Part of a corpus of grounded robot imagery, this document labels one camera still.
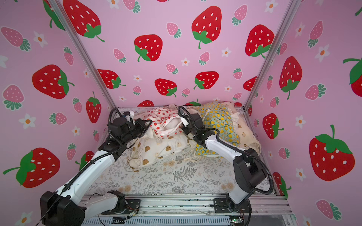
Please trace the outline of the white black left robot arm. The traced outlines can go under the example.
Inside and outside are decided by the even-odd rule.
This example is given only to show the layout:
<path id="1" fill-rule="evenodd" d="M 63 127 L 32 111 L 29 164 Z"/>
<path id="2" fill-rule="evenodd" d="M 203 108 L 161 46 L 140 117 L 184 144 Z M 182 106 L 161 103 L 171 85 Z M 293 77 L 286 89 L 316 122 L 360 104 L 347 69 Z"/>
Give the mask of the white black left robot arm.
<path id="1" fill-rule="evenodd" d="M 42 195 L 40 223 L 45 226 L 80 226 L 102 213 L 126 213 L 125 195 L 116 190 L 86 202 L 82 199 L 101 174 L 129 149 L 128 144 L 143 137 L 151 125 L 151 120 L 128 121 L 124 116 L 109 121 L 109 135 L 91 160 L 58 190 Z"/>

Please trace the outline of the white bear print pillow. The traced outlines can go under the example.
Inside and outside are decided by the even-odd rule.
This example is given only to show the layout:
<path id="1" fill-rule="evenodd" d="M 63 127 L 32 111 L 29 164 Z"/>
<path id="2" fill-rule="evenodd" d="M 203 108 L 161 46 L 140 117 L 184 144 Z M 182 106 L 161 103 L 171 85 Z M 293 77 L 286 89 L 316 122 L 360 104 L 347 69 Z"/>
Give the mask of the white bear print pillow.
<path id="1" fill-rule="evenodd" d="M 176 155 L 188 146 L 189 138 L 183 133 L 161 140 L 142 137 L 132 147 L 127 163 L 131 169 L 139 170 L 169 156 Z"/>

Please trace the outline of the cream animal print pillow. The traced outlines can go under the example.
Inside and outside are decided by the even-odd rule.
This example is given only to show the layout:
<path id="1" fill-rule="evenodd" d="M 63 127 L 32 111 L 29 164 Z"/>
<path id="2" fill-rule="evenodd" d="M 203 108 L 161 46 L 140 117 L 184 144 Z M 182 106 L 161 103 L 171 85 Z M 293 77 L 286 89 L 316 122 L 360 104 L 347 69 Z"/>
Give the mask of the cream animal print pillow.
<path id="1" fill-rule="evenodd" d="M 231 114 L 233 131 L 237 135 L 237 144 L 238 148 L 254 149 L 258 155 L 261 154 L 261 145 L 260 142 L 256 139 L 254 133 L 249 128 L 246 123 L 243 113 L 237 111 L 232 102 L 222 102 L 224 106 L 228 108 L 229 113 Z"/>

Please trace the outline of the lemon print teal pillow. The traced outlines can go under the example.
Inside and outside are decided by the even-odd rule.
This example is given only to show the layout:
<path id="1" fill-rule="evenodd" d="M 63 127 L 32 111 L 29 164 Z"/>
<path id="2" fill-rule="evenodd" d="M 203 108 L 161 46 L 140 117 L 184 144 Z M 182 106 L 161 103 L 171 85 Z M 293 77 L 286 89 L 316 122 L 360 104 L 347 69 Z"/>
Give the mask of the lemon print teal pillow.
<path id="1" fill-rule="evenodd" d="M 236 147 L 240 146 L 240 136 L 234 129 L 232 115 L 227 106 L 221 103 L 211 102 L 197 106 L 194 109 L 200 113 L 206 128 L 218 129 L 221 139 Z"/>

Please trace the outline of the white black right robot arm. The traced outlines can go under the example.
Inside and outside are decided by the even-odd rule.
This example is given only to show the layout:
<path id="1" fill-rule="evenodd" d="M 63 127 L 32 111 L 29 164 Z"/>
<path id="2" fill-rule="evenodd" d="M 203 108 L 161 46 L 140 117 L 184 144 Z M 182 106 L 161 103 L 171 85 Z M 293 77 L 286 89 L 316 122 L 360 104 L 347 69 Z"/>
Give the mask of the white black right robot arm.
<path id="1" fill-rule="evenodd" d="M 244 205 L 251 208 L 249 198 L 253 194 L 270 195 L 273 193 L 272 174 L 256 150 L 238 148 L 225 141 L 220 137 L 220 130 L 206 128 L 199 114 L 191 114 L 182 106 L 178 107 L 178 115 L 183 123 L 183 132 L 187 135 L 192 134 L 192 139 L 196 144 L 215 151 L 233 164 L 237 185 L 227 194 L 225 204 L 221 205 L 221 208 L 229 212 L 240 212 L 244 209 Z"/>

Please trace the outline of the red strawberry print pillow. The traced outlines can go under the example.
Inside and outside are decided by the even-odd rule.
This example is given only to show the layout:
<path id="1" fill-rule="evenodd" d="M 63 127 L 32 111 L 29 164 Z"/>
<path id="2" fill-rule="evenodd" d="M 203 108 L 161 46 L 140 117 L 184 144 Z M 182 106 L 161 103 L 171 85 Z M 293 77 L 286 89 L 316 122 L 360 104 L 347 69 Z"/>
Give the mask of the red strawberry print pillow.
<path id="1" fill-rule="evenodd" d="M 136 115 L 135 119 L 152 121 L 144 135 L 148 138 L 162 140 L 183 133 L 182 127 L 184 124 L 175 105 L 151 109 Z"/>

